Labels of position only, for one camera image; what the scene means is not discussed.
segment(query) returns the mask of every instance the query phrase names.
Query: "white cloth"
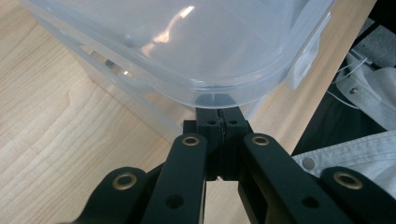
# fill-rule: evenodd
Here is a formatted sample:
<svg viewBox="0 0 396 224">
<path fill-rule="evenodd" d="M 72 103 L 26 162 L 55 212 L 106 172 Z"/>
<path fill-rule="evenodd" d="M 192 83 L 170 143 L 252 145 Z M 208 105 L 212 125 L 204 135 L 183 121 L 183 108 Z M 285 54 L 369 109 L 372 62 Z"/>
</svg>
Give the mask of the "white cloth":
<svg viewBox="0 0 396 224">
<path fill-rule="evenodd" d="M 351 55 L 349 64 L 359 64 Z M 350 77 L 338 77 L 337 88 L 345 97 L 388 132 L 293 157 L 308 173 L 344 166 L 355 170 L 396 198 L 396 68 L 371 71 L 362 66 Z"/>
</svg>

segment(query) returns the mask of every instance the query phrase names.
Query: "brass grommet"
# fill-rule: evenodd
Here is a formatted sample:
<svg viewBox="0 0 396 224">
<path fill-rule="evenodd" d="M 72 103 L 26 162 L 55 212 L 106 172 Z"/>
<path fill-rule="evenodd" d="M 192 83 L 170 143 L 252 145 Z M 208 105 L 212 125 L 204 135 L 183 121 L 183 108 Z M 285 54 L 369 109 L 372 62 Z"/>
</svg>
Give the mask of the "brass grommet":
<svg viewBox="0 0 396 224">
<path fill-rule="evenodd" d="M 125 179 L 125 183 L 121 183 L 120 181 L 122 179 Z M 137 177 L 134 174 L 131 173 L 124 173 L 121 175 L 118 175 L 116 178 L 113 180 L 113 188 L 117 190 L 125 190 L 125 189 L 130 189 L 133 187 L 137 182 Z"/>
<path fill-rule="evenodd" d="M 181 140 L 181 142 L 182 142 L 184 145 L 188 146 L 188 147 L 193 147 L 193 146 L 196 146 L 196 145 L 199 144 L 199 138 L 194 137 L 194 136 L 187 136 L 187 137 L 184 137 L 184 138 Z"/>
<path fill-rule="evenodd" d="M 345 172 L 336 172 L 332 177 L 338 184 L 348 189 L 363 188 L 363 184 L 361 183 L 361 181 L 358 178 L 356 178 L 354 175 L 350 175 Z"/>
<path fill-rule="evenodd" d="M 270 140 L 268 140 L 268 138 L 266 137 L 262 137 L 262 136 L 254 136 L 251 138 L 251 141 L 259 146 L 265 147 L 268 144 L 270 144 Z"/>
</svg>

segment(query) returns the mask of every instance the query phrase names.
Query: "plastic box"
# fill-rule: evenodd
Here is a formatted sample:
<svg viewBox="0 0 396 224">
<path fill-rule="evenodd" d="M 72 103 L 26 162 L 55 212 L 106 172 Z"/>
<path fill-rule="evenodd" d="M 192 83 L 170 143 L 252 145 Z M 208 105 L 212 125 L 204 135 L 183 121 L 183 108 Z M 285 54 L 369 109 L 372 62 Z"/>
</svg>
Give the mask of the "plastic box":
<svg viewBox="0 0 396 224">
<path fill-rule="evenodd" d="M 168 139 L 194 107 L 249 117 L 318 53 L 332 0 L 21 0 L 103 88 Z"/>
</svg>

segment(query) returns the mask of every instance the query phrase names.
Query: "black fabric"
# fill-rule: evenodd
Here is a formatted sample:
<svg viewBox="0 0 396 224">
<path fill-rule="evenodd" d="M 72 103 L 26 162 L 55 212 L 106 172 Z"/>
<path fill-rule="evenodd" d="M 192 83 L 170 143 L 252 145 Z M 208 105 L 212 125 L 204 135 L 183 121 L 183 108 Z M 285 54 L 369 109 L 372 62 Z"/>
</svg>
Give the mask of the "black fabric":
<svg viewBox="0 0 396 224">
<path fill-rule="evenodd" d="M 350 103 L 335 85 L 328 91 Z M 326 93 L 292 155 L 385 131 L 361 110 L 344 105 Z"/>
<path fill-rule="evenodd" d="M 378 0 L 369 17 L 396 34 L 396 1 Z"/>
</svg>

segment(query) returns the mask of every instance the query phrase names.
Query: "black metal bracket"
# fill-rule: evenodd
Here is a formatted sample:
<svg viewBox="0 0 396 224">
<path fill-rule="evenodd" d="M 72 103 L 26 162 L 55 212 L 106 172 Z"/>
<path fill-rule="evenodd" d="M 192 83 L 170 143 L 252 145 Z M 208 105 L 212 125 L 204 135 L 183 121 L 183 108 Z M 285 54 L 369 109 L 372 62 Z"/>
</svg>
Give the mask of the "black metal bracket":
<svg viewBox="0 0 396 224">
<path fill-rule="evenodd" d="M 105 177 L 73 223 L 203 223 L 206 181 L 238 181 L 251 223 L 396 223 L 396 201 L 343 167 L 310 176 L 238 107 L 196 109 L 166 162 Z"/>
</svg>

